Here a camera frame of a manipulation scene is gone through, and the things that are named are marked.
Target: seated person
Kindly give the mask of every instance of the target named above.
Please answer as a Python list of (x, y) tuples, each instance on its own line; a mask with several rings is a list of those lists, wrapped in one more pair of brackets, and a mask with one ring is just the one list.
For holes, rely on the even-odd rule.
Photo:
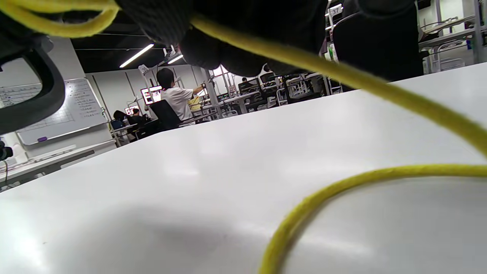
[(174, 87), (174, 73), (168, 68), (157, 72), (157, 81), (162, 87), (161, 100), (166, 100), (181, 121), (193, 118), (188, 100), (203, 90), (203, 86), (195, 89)]
[(142, 112), (140, 112), (140, 110), (136, 108), (133, 109), (132, 118), (138, 125), (142, 125), (147, 122), (150, 122), (149, 116), (147, 114), (142, 115)]

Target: white desk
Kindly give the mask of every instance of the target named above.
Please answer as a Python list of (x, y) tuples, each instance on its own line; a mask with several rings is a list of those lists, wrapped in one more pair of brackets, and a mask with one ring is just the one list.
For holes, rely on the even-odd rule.
[[(16, 167), (12, 170), (9, 169), (7, 175), (7, 185), (17, 181), (32, 180), (33, 177), (39, 173), (52, 173), (61, 169), (62, 165), (76, 161), (78, 159), (87, 157), (94, 154), (94, 151), (99, 147), (113, 143), (114, 140), (106, 141), (100, 144), (75, 149), (70, 152), (66, 152), (46, 160), (30, 162)], [(5, 172), (0, 173), (0, 187), (4, 186)]]
[[(400, 85), (487, 126), (486, 75), (484, 63)], [(361, 172), (425, 163), (486, 161), (363, 91), (162, 132), (1, 193), (0, 272), (255, 274), (305, 196)], [(486, 180), (402, 181), (332, 201), (286, 273), (484, 273)]]
[(230, 99), (224, 100), (224, 102), (225, 103), (231, 103), (231, 102), (238, 103), (238, 105), (240, 106), (240, 111), (242, 112), (242, 114), (245, 114), (245, 113), (247, 113), (247, 108), (245, 107), (245, 99), (246, 98), (249, 98), (250, 96), (252, 96), (254, 94), (257, 94), (259, 92), (260, 91), (254, 91), (254, 92), (247, 93), (247, 94), (244, 94), (244, 95), (236, 96), (234, 98), (230, 98)]
[(475, 34), (474, 29), (466, 29), (464, 31), (456, 32), (453, 34), (443, 35), (443, 36), (440, 36), (438, 38), (419, 43), (419, 49), (439, 46), (439, 45), (442, 45), (446, 42), (450, 42), (450, 41), (454, 41), (454, 40), (458, 40), (458, 39), (463, 39), (469, 35), (474, 35), (474, 34)]

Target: ceiling light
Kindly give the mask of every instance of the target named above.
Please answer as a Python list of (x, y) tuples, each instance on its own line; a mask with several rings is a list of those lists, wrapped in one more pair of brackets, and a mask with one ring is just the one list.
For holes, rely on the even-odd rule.
[(183, 55), (181, 54), (180, 56), (178, 56), (178, 57), (174, 58), (173, 60), (169, 61), (168, 62), (168, 65), (176, 62), (177, 60), (181, 59), (182, 57), (183, 57)]
[(125, 61), (125, 63), (123, 63), (120, 68), (123, 68), (125, 67), (126, 65), (128, 65), (130, 62), (134, 61), (137, 57), (141, 56), (142, 54), (144, 54), (144, 52), (148, 51), (150, 48), (152, 48), (154, 46), (154, 44), (150, 44), (148, 45), (147, 47), (145, 47), (143, 50), (139, 51), (136, 55), (132, 56), (132, 58), (128, 59), (127, 61)]

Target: office chair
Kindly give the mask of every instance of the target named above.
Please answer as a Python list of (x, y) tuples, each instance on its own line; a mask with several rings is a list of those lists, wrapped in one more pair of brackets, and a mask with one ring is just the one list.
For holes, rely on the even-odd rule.
[(387, 19), (350, 15), (333, 29), (338, 59), (388, 81), (421, 76), (417, 24), (414, 6), (401, 16)]
[(181, 124), (178, 115), (166, 100), (160, 100), (149, 106), (159, 120), (161, 131), (176, 129)]

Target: cable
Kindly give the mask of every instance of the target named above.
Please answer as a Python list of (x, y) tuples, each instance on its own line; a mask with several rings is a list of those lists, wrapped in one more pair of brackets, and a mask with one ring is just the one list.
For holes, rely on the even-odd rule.
[[(111, 0), (37, 0), (44, 3), (35, 5), (36, 0), (2, 0), (0, 10), (25, 26), (49, 35), (63, 37), (83, 37), (94, 35), (101, 31), (103, 26), (110, 25), (118, 7)], [(103, 13), (90, 22), (79, 25), (63, 25), (46, 23), (46, 19), (33, 15), (31, 11), (46, 11), (45, 5), (51, 5), (50, 12), (67, 11), (71, 9), (103, 9)], [(335, 64), (321, 59), (303, 50), (292, 46), (281, 45), (265, 41), (261, 38), (231, 30), (227, 27), (213, 23), (206, 18), (196, 15), (191, 24), (209, 36), (217, 38), (228, 44), (281, 61), (290, 65), (316, 71), (327, 75), (337, 81), (363, 89), (394, 104), (415, 112), (433, 122), (456, 133), (479, 152), (487, 157), (487, 132), (478, 124), (468, 120), (462, 115), (442, 106), (439, 103), (409, 92), (398, 86), (387, 84), (385, 81), (370, 74), (344, 64)], [(487, 165), (417, 165), (381, 169), (366, 172), (348, 179), (336, 182), (307, 197), (301, 204), (286, 217), (274, 233), (262, 258), (261, 274), (278, 273), (282, 260), (285, 258), (292, 239), (297, 231), (302, 229), (306, 220), (320, 208), (320, 205), (329, 198), (351, 188), (377, 183), (380, 181), (418, 177), (418, 176), (474, 176), (487, 177)]]
[(5, 164), (5, 181), (3, 182), (4, 185), (7, 185), (7, 178), (8, 178), (8, 164), (7, 161), (3, 160), (3, 163)]
[(396, 85), (387, 84), (382, 79), (343, 63), (333, 63), (292, 46), (269, 42), (245, 33), (239, 33), (200, 16), (195, 16), (191, 23), (209, 36), (235, 47), (293, 66), (328, 75), (338, 82), (343, 82), (347, 86), (363, 89), (364, 91), (429, 118), (461, 136), (487, 157), (487, 142), (485, 141), (487, 140), (487, 132), (478, 124), (439, 103), (409, 92)]
[[(0, 10), (10, 18), (40, 33), (67, 38), (93, 36), (115, 19), (119, 7), (113, 0), (0, 0)], [(57, 13), (70, 10), (102, 10), (95, 18), (81, 24), (64, 24), (40, 17), (31, 11)]]

